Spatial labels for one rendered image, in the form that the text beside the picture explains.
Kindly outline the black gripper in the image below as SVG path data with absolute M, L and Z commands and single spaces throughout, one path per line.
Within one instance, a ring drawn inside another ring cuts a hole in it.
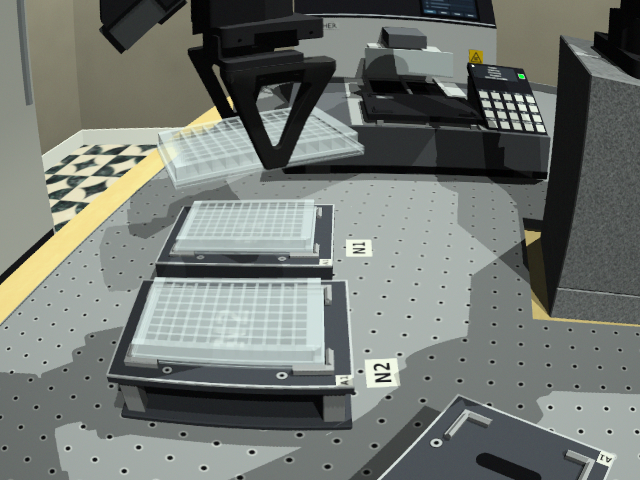
M 203 46 L 189 48 L 188 56 L 221 118 L 240 117 L 266 170 L 287 166 L 308 117 L 336 70 L 336 60 L 274 49 L 322 38 L 323 18 L 293 12 L 293 0 L 265 0 L 265 21 L 215 28 L 192 22 L 192 34 L 201 33 Z M 212 69 L 214 64 L 220 67 L 236 113 Z M 273 146 L 256 102 L 261 86 L 289 82 L 301 85 L 279 143 Z

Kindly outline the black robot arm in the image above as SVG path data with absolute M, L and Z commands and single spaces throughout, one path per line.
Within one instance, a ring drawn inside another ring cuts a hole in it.
M 101 34 L 122 54 L 186 0 L 100 0 Z M 191 0 L 191 22 L 219 26 L 265 21 L 265 0 Z M 594 47 L 640 80 L 640 0 L 610 8 L 608 33 L 594 32 Z

